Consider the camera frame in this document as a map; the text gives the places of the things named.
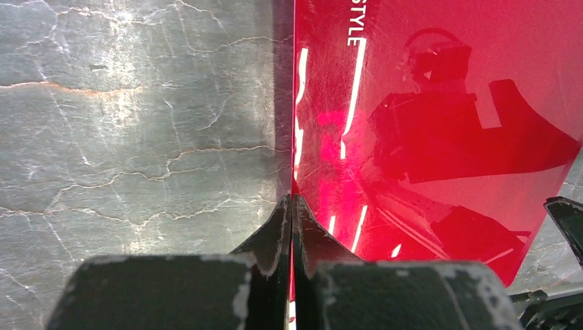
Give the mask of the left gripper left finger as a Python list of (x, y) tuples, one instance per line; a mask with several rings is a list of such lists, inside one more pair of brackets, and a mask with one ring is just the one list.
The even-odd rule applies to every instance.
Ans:
[(71, 276), (48, 329), (286, 329), (290, 196), (227, 254), (103, 255)]

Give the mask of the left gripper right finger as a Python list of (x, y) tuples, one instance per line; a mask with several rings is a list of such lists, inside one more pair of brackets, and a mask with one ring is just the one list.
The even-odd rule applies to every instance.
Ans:
[(519, 329), (498, 277), (476, 262), (366, 262), (292, 201), (298, 329)]

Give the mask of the red clip file folder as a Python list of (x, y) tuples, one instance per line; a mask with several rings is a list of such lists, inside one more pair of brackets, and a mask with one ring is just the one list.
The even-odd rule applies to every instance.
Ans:
[(514, 307), (582, 153), (582, 2), (295, 1), (294, 53), (315, 220), (366, 262), (485, 265)]

